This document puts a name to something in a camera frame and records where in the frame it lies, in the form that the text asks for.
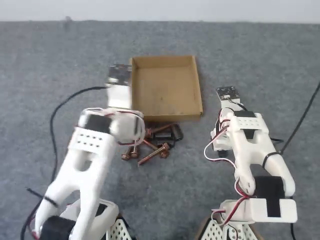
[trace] open cardboard box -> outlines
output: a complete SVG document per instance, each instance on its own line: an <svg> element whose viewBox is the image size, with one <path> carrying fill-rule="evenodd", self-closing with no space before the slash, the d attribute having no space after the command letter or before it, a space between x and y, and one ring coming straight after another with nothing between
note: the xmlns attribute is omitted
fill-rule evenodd
<svg viewBox="0 0 320 240"><path fill-rule="evenodd" d="M132 64L132 106L146 121L199 119L203 113L194 56L137 56Z"/></svg>

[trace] wire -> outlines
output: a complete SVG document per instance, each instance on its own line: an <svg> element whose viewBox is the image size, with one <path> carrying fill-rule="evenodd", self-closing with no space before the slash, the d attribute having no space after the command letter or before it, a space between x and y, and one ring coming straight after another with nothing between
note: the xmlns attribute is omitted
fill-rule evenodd
<svg viewBox="0 0 320 240"><path fill-rule="evenodd" d="M235 231L235 240L238 240L238 230L234 227L234 226L231 226L230 224L228 224L229 227L233 228L233 230Z"/></svg>
<svg viewBox="0 0 320 240"><path fill-rule="evenodd" d="M236 169L237 167L236 167L235 163L234 163L233 161L231 161L230 159L225 158L225 157L210 158L210 157L208 157L207 154L206 154L207 148L208 148L219 136L221 136L226 130L227 130L227 127L223 128L221 131L219 131L219 132L212 138L212 140L205 146L205 148L204 148L204 150L203 150L203 155L204 155L204 157L205 157L207 160L209 160L209 161L211 161L211 162L220 162L220 161L228 162L228 163L230 163L230 164L234 167L234 169Z"/></svg>
<svg viewBox="0 0 320 240"><path fill-rule="evenodd" d="M284 154L284 151L287 149L289 143L291 142L291 140L294 138L294 136L296 135L297 131L299 130L303 120L305 119L305 117L307 116L307 113L309 112L310 110L310 107L312 105L312 103L314 102L315 100L315 97L317 95L317 93L319 92L319 89L320 89L320 81L317 85L317 87L315 88L314 90L314 93L312 94L310 100L309 100L309 103L308 105L306 106L299 122L297 123L297 125L295 126L293 132L291 133L290 137L288 138L288 140L286 141L286 143L284 144L284 146L282 147L282 149L279 151L279 154ZM293 223L290 223L290 232L291 232L291 236L292 236L292 239L293 240L296 240L296 236L295 236L295 229L294 229L294 224Z"/></svg>
<svg viewBox="0 0 320 240"><path fill-rule="evenodd" d="M221 214L221 213L225 213L226 210L224 209L211 209L211 220L214 221L214 215L215 214Z"/></svg>
<svg viewBox="0 0 320 240"><path fill-rule="evenodd" d="M229 102L238 105L240 108L242 108L245 111L248 111L248 109L245 106L243 106L242 104L240 104L238 102L232 101L231 99L229 99Z"/></svg>
<svg viewBox="0 0 320 240"><path fill-rule="evenodd" d="M271 139L271 141L274 141L274 142L275 142L275 143L274 143L275 145L276 145L276 144L281 144L281 143L284 142L283 139L279 139L279 138L270 137L270 139Z"/></svg>
<svg viewBox="0 0 320 240"><path fill-rule="evenodd" d="M293 132L291 133L290 137L288 138L288 140L286 141L286 143L284 144L284 146L282 147L282 149L279 151L280 154L283 154L284 151L286 150L286 148L288 147L289 143L291 142L291 140L294 138L294 136L296 135L297 131L299 130L303 120L305 119L307 113L309 112L309 109L312 105L312 103L314 102L314 99L317 95L317 93L319 92L319 89L320 89L320 81L318 83L318 86L316 87L316 89L314 90L314 93L312 94L310 100L309 100L309 103L308 105L306 106L299 122L297 123L297 125L295 126Z"/></svg>
<svg viewBox="0 0 320 240"><path fill-rule="evenodd" d="M222 223L219 224L219 226L224 226L226 225L230 220L231 218L234 216L235 212L237 211L238 207L240 206L240 204L244 201L244 200L247 200L248 197L241 197L238 201L236 201L235 205L234 205L234 208L232 209L232 211L230 212L230 214L227 216L227 218L225 219L225 221L223 221Z"/></svg>
<svg viewBox="0 0 320 240"><path fill-rule="evenodd" d="M243 192L243 190L239 187L239 181L240 178L238 177L236 179L236 181L234 182L234 190L242 197L246 197L246 198L250 198L250 196L248 194L246 194L245 192Z"/></svg>
<svg viewBox="0 0 320 240"><path fill-rule="evenodd" d="M82 89L80 91L75 92L74 94L70 95L68 98L66 98L63 102L61 102L52 112L51 117L50 117L50 136L51 136L51 141L52 141L52 146L53 146L53 153L54 153L54 165L53 165L53 170L50 178L50 183L52 183L55 180L57 169L58 169L58 152L57 152L57 144L56 144L56 139L55 139L55 133L54 133L54 119L55 116L58 112L58 110L65 105L67 102L69 102L72 98L74 98L77 95L80 95L82 93L91 91L91 90L101 90L101 89L106 89L105 86L94 86L94 87L89 87ZM25 233L28 228L28 225L31 223L33 216L35 215L38 207L40 206L42 202L42 199L35 205L35 207L32 209L30 212L29 216L26 218L20 232L20 240L25 239Z"/></svg>

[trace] black strap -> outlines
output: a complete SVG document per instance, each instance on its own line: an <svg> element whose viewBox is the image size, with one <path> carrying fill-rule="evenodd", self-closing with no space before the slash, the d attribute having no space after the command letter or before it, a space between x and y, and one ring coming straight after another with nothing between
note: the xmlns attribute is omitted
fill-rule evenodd
<svg viewBox="0 0 320 240"><path fill-rule="evenodd" d="M264 159L263 159L263 163L262 163L262 167L263 167L263 169L265 169L266 162L267 162L268 158L269 158L270 156L272 156L272 155L276 155L276 154L281 155L279 152L274 151L274 152L270 152L270 153L268 153L268 154L264 157Z"/></svg>
<svg viewBox="0 0 320 240"><path fill-rule="evenodd" d="M47 201L48 201L49 203L51 203L53 206L55 206L56 208L58 208L59 205L58 205L55 201L53 201L51 198L49 198L48 196L41 195L40 193L32 190L31 188L27 188L26 190L27 190L29 193L37 196L37 197L40 198L40 199L47 200Z"/></svg>

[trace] black cable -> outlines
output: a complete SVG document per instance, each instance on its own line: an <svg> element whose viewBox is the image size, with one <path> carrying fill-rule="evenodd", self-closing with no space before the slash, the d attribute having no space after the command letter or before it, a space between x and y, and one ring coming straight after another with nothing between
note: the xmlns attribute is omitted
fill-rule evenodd
<svg viewBox="0 0 320 240"><path fill-rule="evenodd" d="M310 101L308 103L308 105L306 106L305 110L304 110L304 113L302 114L298 124L296 125L295 129L293 130L293 132L291 133L290 137L288 138L288 140L286 141L286 143L284 144L284 146L282 147L282 149L279 151L280 154L283 154L284 151L286 150L286 148L288 147L289 143L291 142L291 140L294 138L294 136L296 135L298 129L300 128L303 120L305 119L307 113L309 112L309 109L317 95L317 93L319 92L319 89L320 89L320 81L318 83L318 86L316 87L314 93L312 94L312 97L310 98Z"/></svg>
<svg viewBox="0 0 320 240"><path fill-rule="evenodd" d="M291 133L290 137L288 138L288 140L286 141L286 143L284 144L284 146L282 147L282 149L279 151L279 154L284 154L284 151L286 150L286 148L288 147L289 143L291 142L291 140L294 138L294 136L296 135L297 131L299 130L303 120L305 119L307 113L309 112L309 109L312 105L312 103L314 102L314 99L317 95L317 93L319 92L319 89L320 89L320 81L316 87L316 89L314 90L314 93L312 94L310 100L309 100L309 103L308 105L306 106L299 122L297 123L297 125L295 126L293 132ZM295 229L294 229L294 224L293 223L290 223L290 232L291 232L291 236L292 236L292 239L293 240L296 240L296 236L295 236Z"/></svg>
<svg viewBox="0 0 320 240"><path fill-rule="evenodd" d="M65 105L67 102L69 102L71 99L73 99L75 96L80 95L82 93L91 91L91 90L101 90L101 89L105 89L105 86L94 86L94 87L89 87L89 88L85 88L82 89L80 91L75 92L74 94L70 95L68 98L66 98L62 103L60 103L52 112L51 117L50 117L50 136L51 136L51 140L52 140L52 145L53 145L53 153L54 153L54 166L53 166L53 170L52 170L52 175L51 175L51 179L50 179L50 183L52 183L55 180L56 177L56 173L57 173L57 169L58 169L58 152L57 152L57 144L56 144L56 138L55 138L55 133L54 133L54 119L55 116L58 112L58 110ZM32 209L32 211L30 212L29 216L26 218L22 228L21 228L21 232L20 232L20 240L24 240L25 239L25 233L27 230L27 227L29 225L29 223L31 222L33 216L35 215L38 207L41 204L42 199L36 204L36 206Z"/></svg>
<svg viewBox="0 0 320 240"><path fill-rule="evenodd" d="M229 102L238 105L240 108L242 108L245 111L248 111L248 109L245 106L243 106L242 104L240 104L238 102L232 101L231 99L229 99Z"/></svg>
<svg viewBox="0 0 320 240"><path fill-rule="evenodd" d="M283 139L279 139L279 138L274 138L274 137L270 137L270 139L274 142L276 142L275 144L281 144L284 142Z"/></svg>
<svg viewBox="0 0 320 240"><path fill-rule="evenodd" d="M294 229L294 224L290 223L290 232L291 232L291 236L293 240L296 240L296 236L295 236L295 229Z"/></svg>

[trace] screw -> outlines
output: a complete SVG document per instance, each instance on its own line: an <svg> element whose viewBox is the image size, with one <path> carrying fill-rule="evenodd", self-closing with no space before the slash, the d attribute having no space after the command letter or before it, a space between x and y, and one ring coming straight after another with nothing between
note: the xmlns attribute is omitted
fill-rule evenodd
<svg viewBox="0 0 320 240"><path fill-rule="evenodd" d="M149 141L147 141L147 140L145 140L145 139L143 140L143 143L144 143L145 145L149 146L150 148L152 148L152 149L155 150L155 151L159 149L157 146L153 145L151 142L149 142ZM161 157L162 159L166 159L168 156L169 156L169 151L162 151L162 152L160 153L160 157Z"/></svg>
<svg viewBox="0 0 320 240"><path fill-rule="evenodd" d="M169 149L170 149L169 145L167 143L164 143L162 147L158 148L157 150L155 150L154 152L150 153L145 158L143 158L140 161L138 161L138 165L142 165L142 164L146 163L147 161L149 161L154 156L160 154L163 151L169 150Z"/></svg>
<svg viewBox="0 0 320 240"><path fill-rule="evenodd" d="M121 159L122 160L129 160L131 158L130 153L132 152L133 147L129 146L128 149L125 151L125 153L121 154Z"/></svg>
<svg viewBox="0 0 320 240"><path fill-rule="evenodd" d="M138 146L134 146L132 152L130 152L130 156L133 159L137 159L139 157Z"/></svg>
<svg viewBox="0 0 320 240"><path fill-rule="evenodd" d="M171 125L173 125L173 123L170 123L170 124L167 124L167 125L164 125L164 126L160 126L160 127L157 127L157 128L153 128L153 129L147 128L146 131L145 131L145 135L146 135L146 137L150 137L152 134L161 132L162 130L165 130L165 129L171 127Z"/></svg>

